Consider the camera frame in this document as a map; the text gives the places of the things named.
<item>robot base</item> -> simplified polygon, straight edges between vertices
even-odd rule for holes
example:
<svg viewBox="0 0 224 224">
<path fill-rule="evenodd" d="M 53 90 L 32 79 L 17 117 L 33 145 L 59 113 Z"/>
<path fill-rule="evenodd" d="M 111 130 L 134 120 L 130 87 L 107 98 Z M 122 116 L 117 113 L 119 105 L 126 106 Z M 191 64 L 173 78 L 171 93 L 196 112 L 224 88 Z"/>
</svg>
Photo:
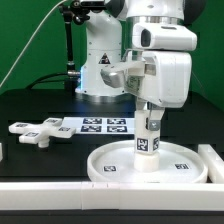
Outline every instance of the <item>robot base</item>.
<svg viewBox="0 0 224 224">
<path fill-rule="evenodd" d="M 139 172 L 134 168 L 134 140 L 110 143 L 88 158 L 88 175 L 94 182 L 205 183 L 208 169 L 200 156 L 185 147 L 160 142 L 159 169 Z"/>
<path fill-rule="evenodd" d="M 77 99 L 86 100 L 94 103 L 118 103 L 127 100 L 133 100 L 134 96 L 129 93 L 122 93 L 114 96 L 101 96 L 101 95 L 89 95 L 82 93 L 79 89 L 76 89 L 75 96 Z"/>
</svg>

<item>marker sticker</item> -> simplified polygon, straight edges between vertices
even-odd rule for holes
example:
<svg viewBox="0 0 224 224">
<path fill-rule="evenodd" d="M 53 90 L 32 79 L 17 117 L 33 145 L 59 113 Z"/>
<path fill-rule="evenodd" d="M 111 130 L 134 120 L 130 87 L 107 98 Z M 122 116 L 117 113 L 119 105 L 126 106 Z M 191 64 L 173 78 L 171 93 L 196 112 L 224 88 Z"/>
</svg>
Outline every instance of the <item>marker sticker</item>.
<svg viewBox="0 0 224 224">
<path fill-rule="evenodd" d="M 48 119 L 46 122 L 54 124 L 54 123 L 56 123 L 57 121 L 58 121 L 58 120 L 56 120 L 56 119 Z"/>
<path fill-rule="evenodd" d="M 28 126 L 28 124 L 17 124 L 16 125 L 17 128 L 25 128 L 26 126 Z"/>
<path fill-rule="evenodd" d="M 156 150 L 159 148 L 159 138 L 155 138 L 153 140 L 153 150 Z"/>
<path fill-rule="evenodd" d="M 34 137 L 36 137 L 37 135 L 39 135 L 39 133 L 29 132 L 29 133 L 26 134 L 25 136 L 34 138 Z"/>
<path fill-rule="evenodd" d="M 110 118 L 107 119 L 107 124 L 126 124 L 126 119 Z"/>
<path fill-rule="evenodd" d="M 69 131 L 70 128 L 61 127 L 58 131 Z"/>
<path fill-rule="evenodd" d="M 94 133 L 94 132 L 101 132 L 101 126 L 93 126 L 93 125 L 84 125 L 81 128 L 81 132 L 88 132 L 88 133 Z"/>
<path fill-rule="evenodd" d="M 102 124 L 102 118 L 84 118 L 83 124 Z"/>
<path fill-rule="evenodd" d="M 104 172 L 116 172 L 117 168 L 116 168 L 116 166 L 104 166 L 103 171 Z"/>
<path fill-rule="evenodd" d="M 108 126 L 107 132 L 111 133 L 126 133 L 128 132 L 128 129 L 126 126 Z"/>
<path fill-rule="evenodd" d="M 142 138 L 137 139 L 137 150 L 148 152 L 149 151 L 148 148 L 149 148 L 148 139 L 142 139 Z"/>
<path fill-rule="evenodd" d="M 187 164 L 175 164 L 178 170 L 188 170 L 189 166 Z"/>
</svg>

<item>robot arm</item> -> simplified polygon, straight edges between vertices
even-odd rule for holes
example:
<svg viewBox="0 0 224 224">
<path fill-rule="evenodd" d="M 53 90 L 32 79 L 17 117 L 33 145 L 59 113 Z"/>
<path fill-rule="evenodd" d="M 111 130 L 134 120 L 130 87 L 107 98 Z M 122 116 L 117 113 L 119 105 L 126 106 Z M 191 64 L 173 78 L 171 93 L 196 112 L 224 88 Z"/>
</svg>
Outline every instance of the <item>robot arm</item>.
<svg viewBox="0 0 224 224">
<path fill-rule="evenodd" d="M 126 20 L 128 13 L 128 3 L 130 1 L 131 0 L 105 0 L 105 6 L 115 18 Z M 185 0 L 183 2 L 183 24 L 192 24 L 204 10 L 206 2 L 207 0 Z"/>
<path fill-rule="evenodd" d="M 197 37 L 181 25 L 184 0 L 119 1 L 118 18 L 126 12 L 126 62 L 105 67 L 102 78 L 112 87 L 124 85 L 137 97 L 135 112 L 135 169 L 152 172 L 159 167 L 160 122 L 165 107 L 181 107 L 186 101 L 191 57 Z M 147 145 L 145 150 L 139 147 Z"/>
</svg>

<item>white cross-shaped piece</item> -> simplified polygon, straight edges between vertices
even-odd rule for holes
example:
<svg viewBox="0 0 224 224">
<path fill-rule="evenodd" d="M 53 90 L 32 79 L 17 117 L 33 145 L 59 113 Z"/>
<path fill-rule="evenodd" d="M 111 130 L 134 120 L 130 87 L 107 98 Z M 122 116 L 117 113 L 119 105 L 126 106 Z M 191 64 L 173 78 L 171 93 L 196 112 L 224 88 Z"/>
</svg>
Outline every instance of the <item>white cross-shaped piece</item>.
<svg viewBox="0 0 224 224">
<path fill-rule="evenodd" d="M 21 143 L 38 144 L 40 148 L 49 146 L 49 136 L 57 138 L 71 138 L 76 129 L 64 127 L 62 119 L 48 118 L 42 124 L 29 124 L 16 122 L 9 126 L 9 131 L 14 134 L 22 134 L 19 137 Z"/>
</svg>

